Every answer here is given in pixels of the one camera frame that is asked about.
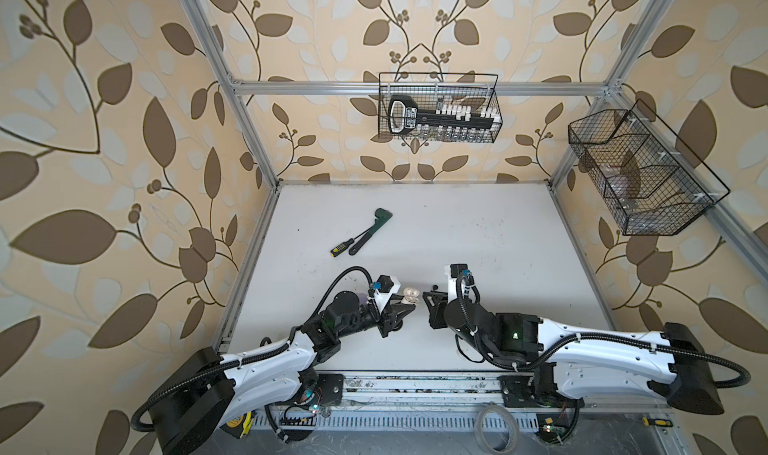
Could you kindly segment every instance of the gray floor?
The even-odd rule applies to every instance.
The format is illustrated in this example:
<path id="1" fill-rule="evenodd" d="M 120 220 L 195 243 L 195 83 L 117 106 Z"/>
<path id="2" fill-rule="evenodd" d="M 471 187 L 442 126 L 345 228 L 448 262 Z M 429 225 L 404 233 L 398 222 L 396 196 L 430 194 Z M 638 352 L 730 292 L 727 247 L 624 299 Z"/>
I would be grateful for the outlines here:
<path id="1" fill-rule="evenodd" d="M 523 434 L 518 455 L 661 455 L 654 427 L 636 417 L 582 417 L 570 441 L 562 447 L 545 446 L 535 435 Z M 488 441 L 494 440 L 488 435 Z M 503 440 L 498 439 L 499 446 Z M 323 432 L 288 445 L 270 431 L 251 432 L 237 440 L 216 431 L 194 455 L 481 455 L 474 433 L 439 432 Z"/>

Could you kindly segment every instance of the roll of clear tape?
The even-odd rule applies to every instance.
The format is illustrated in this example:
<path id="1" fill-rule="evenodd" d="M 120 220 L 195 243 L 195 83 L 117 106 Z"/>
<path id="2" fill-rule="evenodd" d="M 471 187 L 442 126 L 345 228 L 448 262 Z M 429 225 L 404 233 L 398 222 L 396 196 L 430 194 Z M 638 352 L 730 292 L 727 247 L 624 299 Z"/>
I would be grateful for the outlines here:
<path id="1" fill-rule="evenodd" d="M 504 422 L 507 424 L 507 430 L 509 431 L 507 445 L 501 450 L 496 450 L 494 447 L 491 447 L 488 444 L 488 441 L 485 440 L 485 435 L 482 432 L 483 422 L 485 421 L 486 416 L 491 412 L 496 413 L 504 419 Z M 504 408 L 495 403 L 490 403 L 478 413 L 478 418 L 475 422 L 475 440 L 478 441 L 478 445 L 486 453 L 514 453 L 514 450 L 518 447 L 518 442 L 520 441 L 520 426 L 510 412 L 507 412 Z"/>

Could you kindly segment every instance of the beige wall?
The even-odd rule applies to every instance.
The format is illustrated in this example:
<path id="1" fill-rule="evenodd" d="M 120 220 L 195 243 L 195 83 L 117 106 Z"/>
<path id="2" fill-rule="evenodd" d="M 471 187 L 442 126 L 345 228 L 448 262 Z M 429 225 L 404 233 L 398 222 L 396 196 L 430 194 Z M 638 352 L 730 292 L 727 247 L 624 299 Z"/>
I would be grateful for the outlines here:
<path id="1" fill-rule="evenodd" d="M 493 144 L 379 136 L 376 101 L 370 98 L 259 95 L 248 106 L 275 173 L 284 180 L 509 182 L 549 178 L 566 149 L 568 123 L 587 111 L 585 98 L 501 97 L 499 102 L 504 128 Z M 278 118 L 282 113 L 288 119 L 287 127 Z M 291 133 L 293 140 L 281 138 L 282 133 Z"/>
<path id="2" fill-rule="evenodd" d="M 190 116 L 214 76 L 176 0 L 0 22 L 0 453 L 148 453 L 127 417 L 210 343 L 266 186 L 216 85 Z"/>
<path id="3" fill-rule="evenodd" d="M 734 190 L 723 203 L 751 229 L 768 221 L 766 20 L 766 0 L 677 0 L 625 87 L 630 96 L 644 92 L 641 98 L 653 99 L 658 113 Z M 674 26 L 684 28 L 667 31 Z M 618 236 L 610 212 L 579 169 L 559 195 L 620 328 L 686 324 L 708 353 L 752 373 L 744 387 L 720 391 L 724 415 L 681 414 L 694 446 L 703 455 L 764 453 L 766 288 L 705 218 L 654 243 Z M 715 366 L 713 373 L 719 379 L 732 376 Z"/>
<path id="4" fill-rule="evenodd" d="M 366 70 L 474 70 L 502 81 L 597 82 L 648 0 L 202 2 L 222 33 L 227 62 L 243 79 L 360 81 Z M 392 62 L 390 52 L 402 63 Z"/>

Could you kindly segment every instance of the wire basket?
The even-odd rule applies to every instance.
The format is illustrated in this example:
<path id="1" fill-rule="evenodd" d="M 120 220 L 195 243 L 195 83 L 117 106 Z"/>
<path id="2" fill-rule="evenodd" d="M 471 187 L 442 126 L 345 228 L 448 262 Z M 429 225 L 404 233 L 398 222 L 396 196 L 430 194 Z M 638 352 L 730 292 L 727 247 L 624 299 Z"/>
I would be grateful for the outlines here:
<path id="1" fill-rule="evenodd" d="M 504 123 L 497 81 L 490 74 L 381 72 L 379 136 L 494 143 Z"/>
<path id="2" fill-rule="evenodd" d="M 568 125 L 568 143 L 589 173 L 623 235 L 676 235 L 730 189 L 688 144 L 646 104 L 603 110 Z M 668 150 L 648 128 L 650 120 L 674 135 Z M 718 185 L 706 189 L 701 170 Z"/>

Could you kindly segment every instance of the black wire mesh basket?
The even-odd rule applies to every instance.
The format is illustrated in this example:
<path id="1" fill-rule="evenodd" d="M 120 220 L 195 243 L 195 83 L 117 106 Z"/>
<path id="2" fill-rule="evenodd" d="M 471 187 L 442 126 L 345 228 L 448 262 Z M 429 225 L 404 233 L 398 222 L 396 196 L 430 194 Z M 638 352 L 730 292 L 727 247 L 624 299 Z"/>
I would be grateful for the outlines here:
<path id="1" fill-rule="evenodd" d="M 673 149 L 650 130 L 652 121 L 674 136 Z M 568 143 L 623 235 L 676 235 L 730 193 L 642 100 L 630 110 L 603 110 L 572 122 Z M 697 180 L 702 175 L 713 187 Z"/>
<path id="2" fill-rule="evenodd" d="M 494 143 L 504 123 L 497 81 L 490 74 L 381 72 L 379 136 Z"/>

